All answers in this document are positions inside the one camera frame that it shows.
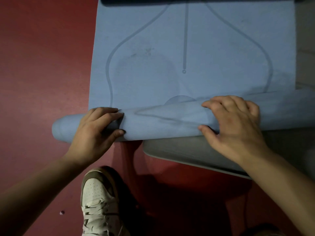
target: person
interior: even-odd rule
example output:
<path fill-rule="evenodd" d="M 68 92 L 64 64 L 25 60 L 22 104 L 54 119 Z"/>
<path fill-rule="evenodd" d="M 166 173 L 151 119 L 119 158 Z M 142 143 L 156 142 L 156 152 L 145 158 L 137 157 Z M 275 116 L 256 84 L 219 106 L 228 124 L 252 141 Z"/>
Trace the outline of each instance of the person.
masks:
<path fill-rule="evenodd" d="M 315 184 L 266 145 L 259 129 L 259 107 L 237 96 L 216 96 L 202 106 L 213 112 L 220 126 L 219 135 L 208 126 L 199 126 L 211 147 L 239 164 L 302 234 L 314 235 Z M 117 111 L 88 111 L 62 158 L 1 195 L 3 235 L 23 235 L 55 196 L 124 134 L 121 129 L 102 134 L 110 122 L 123 117 Z M 120 219 L 118 204 L 116 182 L 108 168 L 90 170 L 84 176 L 81 192 L 83 235 L 130 235 Z"/>

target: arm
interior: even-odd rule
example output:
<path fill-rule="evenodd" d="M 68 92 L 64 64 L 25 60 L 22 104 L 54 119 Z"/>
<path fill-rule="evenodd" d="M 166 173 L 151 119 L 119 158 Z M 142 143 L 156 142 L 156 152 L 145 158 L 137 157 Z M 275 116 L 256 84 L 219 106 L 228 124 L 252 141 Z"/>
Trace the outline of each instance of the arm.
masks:
<path fill-rule="evenodd" d="M 101 133 L 122 116 L 116 108 L 91 109 L 82 118 L 69 151 L 62 158 L 4 192 L 0 196 L 3 235 L 23 235 L 56 195 L 124 134 L 122 130 L 109 136 Z"/>
<path fill-rule="evenodd" d="M 315 232 L 315 183 L 266 145 L 259 107 L 237 96 L 216 96 L 202 104 L 212 110 L 220 134 L 199 126 L 208 143 L 239 164 L 305 235 Z"/>

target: red floor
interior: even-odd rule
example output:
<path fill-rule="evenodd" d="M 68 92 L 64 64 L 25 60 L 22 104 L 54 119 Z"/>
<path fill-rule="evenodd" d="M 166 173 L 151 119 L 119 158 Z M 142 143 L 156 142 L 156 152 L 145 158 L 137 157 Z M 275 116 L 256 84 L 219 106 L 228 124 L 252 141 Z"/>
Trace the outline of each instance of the red floor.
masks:
<path fill-rule="evenodd" d="M 68 144 L 53 138 L 51 125 L 88 108 L 96 8 L 97 0 L 0 0 L 2 191 L 67 151 Z M 251 181 L 155 159 L 140 144 L 117 143 L 94 166 L 120 173 L 155 220 L 150 234 L 236 236 L 246 225 L 270 222 L 288 236 L 300 235 Z M 82 177 L 26 235 L 81 235 Z"/>

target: shoe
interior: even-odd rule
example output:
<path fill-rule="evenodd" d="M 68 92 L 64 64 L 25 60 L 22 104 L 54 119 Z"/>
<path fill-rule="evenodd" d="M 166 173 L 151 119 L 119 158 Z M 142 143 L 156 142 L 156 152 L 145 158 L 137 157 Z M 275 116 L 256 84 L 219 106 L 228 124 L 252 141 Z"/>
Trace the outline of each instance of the shoe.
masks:
<path fill-rule="evenodd" d="M 82 236 L 130 236 L 119 215 L 117 185 L 108 167 L 90 170 L 81 186 Z"/>

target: person's left arm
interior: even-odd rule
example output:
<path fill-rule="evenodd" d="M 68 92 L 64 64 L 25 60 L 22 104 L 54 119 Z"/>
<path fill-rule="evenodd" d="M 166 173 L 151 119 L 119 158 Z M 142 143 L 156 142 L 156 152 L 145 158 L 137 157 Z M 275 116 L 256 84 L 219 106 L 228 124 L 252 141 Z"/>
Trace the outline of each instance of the person's left arm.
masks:
<path fill-rule="evenodd" d="M 102 133 L 110 122 L 123 116 L 117 111 L 116 108 L 91 109 L 81 119 L 73 142 L 62 158 L 0 195 L 3 235 L 23 235 L 56 195 L 124 134 L 123 130 L 107 136 Z"/>

